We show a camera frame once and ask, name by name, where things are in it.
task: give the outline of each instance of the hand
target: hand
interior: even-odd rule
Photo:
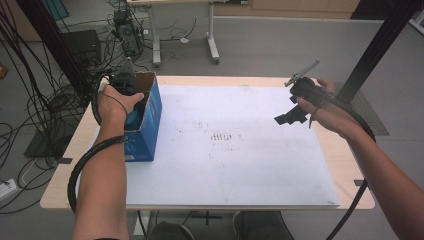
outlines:
[[[334,92],[336,89],[335,84],[330,80],[318,79],[317,81],[327,92]],[[317,120],[323,127],[338,133],[343,138],[346,138],[351,131],[357,131],[357,127],[361,128],[349,114],[329,102],[324,102],[318,110],[303,98],[297,98],[297,103],[304,111],[312,114],[313,120]]]
[[[127,114],[131,113],[134,105],[143,98],[143,93],[124,96],[112,86],[107,85],[103,92],[99,93],[99,115],[102,121],[117,120],[124,124]]]

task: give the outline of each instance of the forearm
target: forearm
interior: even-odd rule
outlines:
[[[94,145],[124,134],[123,122],[119,118],[105,119]],[[94,155],[85,165],[78,192],[77,225],[95,224],[93,237],[128,238],[126,228],[126,167],[124,145],[114,144]],[[101,219],[96,223],[88,219]]]
[[[384,214],[400,239],[424,238],[424,192],[361,129],[344,134]]]

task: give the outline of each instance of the gray floor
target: gray floor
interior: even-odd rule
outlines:
[[[158,75],[288,77],[319,58],[321,64],[308,76],[343,82],[380,26],[381,22],[367,21],[217,18],[215,38],[221,61],[216,65],[210,60],[205,40],[207,22],[199,19],[188,44],[162,43],[163,58],[169,57],[156,72]],[[31,46],[42,53],[40,44]],[[17,126],[27,117],[27,94],[4,49],[0,51],[0,61],[11,67],[8,76],[0,80],[0,122]],[[420,104],[424,102],[423,56],[423,36],[406,26],[361,89],[390,133],[378,137],[379,145],[421,187],[424,186],[421,126],[424,110]],[[34,131],[30,127],[19,134],[7,164],[0,169],[2,179],[16,178],[28,161],[22,153]],[[28,174],[30,178],[36,173]],[[35,202],[43,191],[41,188],[24,193],[8,209]],[[188,211],[161,212],[158,221],[181,223],[187,214]],[[209,226],[204,220],[187,221],[196,239],[235,239],[232,213],[212,214],[224,219],[211,220]],[[325,238],[342,215],[342,211],[283,212],[296,239]],[[36,205],[20,213],[0,215],[0,239],[68,239],[72,223],[73,214],[69,211],[49,211]],[[373,210],[356,211],[337,239],[396,239],[396,236],[377,204]]]

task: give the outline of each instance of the table leg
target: table leg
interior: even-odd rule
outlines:
[[[150,31],[152,31],[153,35],[153,65],[158,67],[161,64],[160,60],[160,40],[159,35],[156,33],[156,27],[155,27],[155,15],[153,12],[152,5],[146,6],[147,14],[149,16],[150,21]]]
[[[206,33],[206,39],[208,40],[209,48],[211,50],[212,59],[219,63],[219,54],[218,49],[215,44],[215,39],[213,38],[213,2],[209,3],[209,32]]]

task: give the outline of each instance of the metal stand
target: metal stand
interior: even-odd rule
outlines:
[[[206,219],[206,226],[209,225],[209,219],[222,219],[221,216],[211,216],[209,211],[206,211],[206,215],[193,215],[192,218],[204,218]]]
[[[149,21],[150,21],[150,29],[152,31],[153,35],[153,65],[155,67],[159,67],[161,60],[160,60],[160,40],[159,35],[156,33],[156,27],[155,27],[155,15],[153,12],[152,5],[146,6],[147,14],[149,15]]]
[[[424,21],[424,10],[418,15],[417,19],[409,20],[409,24],[411,24],[415,29],[417,29],[421,34],[424,35],[424,28],[421,26],[421,23]]]
[[[209,3],[209,32],[206,33],[206,39],[208,40],[209,48],[211,50],[212,59],[219,63],[218,49],[213,38],[213,2]]]

